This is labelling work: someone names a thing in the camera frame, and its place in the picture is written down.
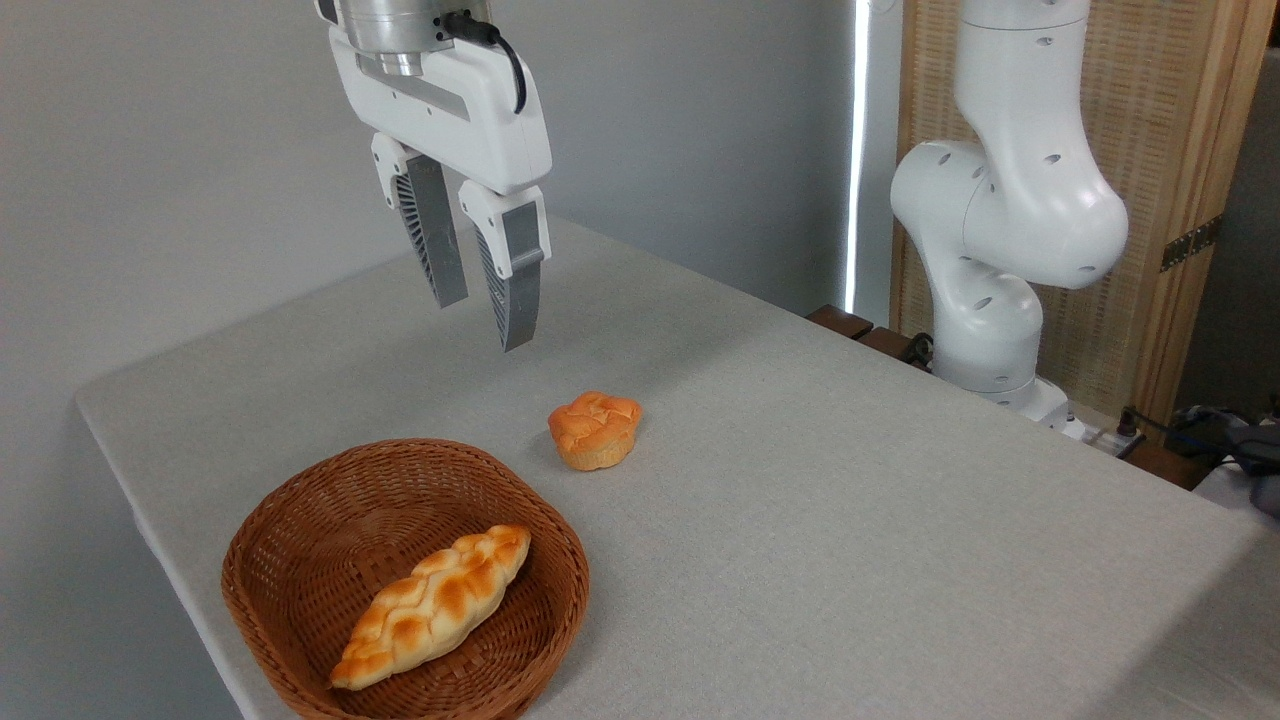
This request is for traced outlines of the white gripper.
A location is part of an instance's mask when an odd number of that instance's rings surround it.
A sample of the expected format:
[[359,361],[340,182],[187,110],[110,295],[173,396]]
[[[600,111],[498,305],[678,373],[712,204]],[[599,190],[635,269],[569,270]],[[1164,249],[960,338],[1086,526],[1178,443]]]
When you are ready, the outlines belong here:
[[515,113],[503,53],[457,41],[428,54],[420,76],[389,76],[337,27],[329,40],[356,115],[383,132],[372,136],[371,152],[384,199],[399,213],[436,304],[468,296],[443,164],[476,181],[462,183],[460,202],[475,227],[502,348],[527,343],[541,264],[550,258],[544,197],[531,186],[552,169],[535,85]]

